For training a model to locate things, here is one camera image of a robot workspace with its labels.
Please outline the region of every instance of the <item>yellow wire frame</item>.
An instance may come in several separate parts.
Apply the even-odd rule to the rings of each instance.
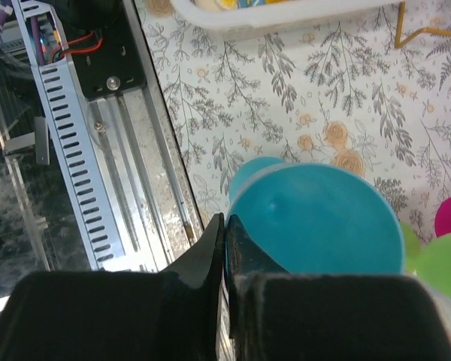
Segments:
[[[442,36],[451,36],[451,31],[441,30],[435,28],[421,28],[416,30],[413,34],[406,37],[404,40],[401,40],[401,33],[403,31],[403,22],[404,22],[404,10],[406,8],[406,2],[401,2],[399,4],[399,12],[398,12],[398,26],[396,27],[396,37],[394,41],[394,46],[396,49],[403,47],[411,40],[413,40],[419,34],[435,34]]]

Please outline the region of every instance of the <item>floral tablecloth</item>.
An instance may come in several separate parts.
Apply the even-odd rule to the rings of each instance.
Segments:
[[[355,172],[433,239],[451,196],[451,38],[394,49],[397,5],[240,42],[137,6],[204,221],[227,212],[243,162],[280,156]],[[451,29],[451,0],[408,1],[404,34],[423,26]]]

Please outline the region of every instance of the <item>teal plastic cup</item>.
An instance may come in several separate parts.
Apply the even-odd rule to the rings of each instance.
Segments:
[[[292,273],[402,274],[404,239],[369,183],[330,165],[259,158],[232,180],[230,214]]]

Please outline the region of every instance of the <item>black mounting plate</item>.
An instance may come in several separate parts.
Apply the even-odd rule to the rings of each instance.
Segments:
[[[83,32],[64,24],[67,39],[74,40],[84,36]],[[143,87],[146,83],[141,59],[132,35],[124,9],[113,25],[101,31],[104,41],[97,51],[89,54],[72,54],[77,69],[80,87],[88,100],[116,95],[128,89]],[[97,39],[91,37],[80,43],[82,47],[92,47]],[[107,79],[116,77],[120,87],[107,88]]]

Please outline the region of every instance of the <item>bolt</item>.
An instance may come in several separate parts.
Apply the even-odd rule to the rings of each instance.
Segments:
[[[120,88],[120,79],[118,77],[109,77],[107,79],[107,88],[113,92]]]
[[[103,122],[95,122],[93,127],[97,132],[103,132],[105,130],[105,125],[103,124]]]

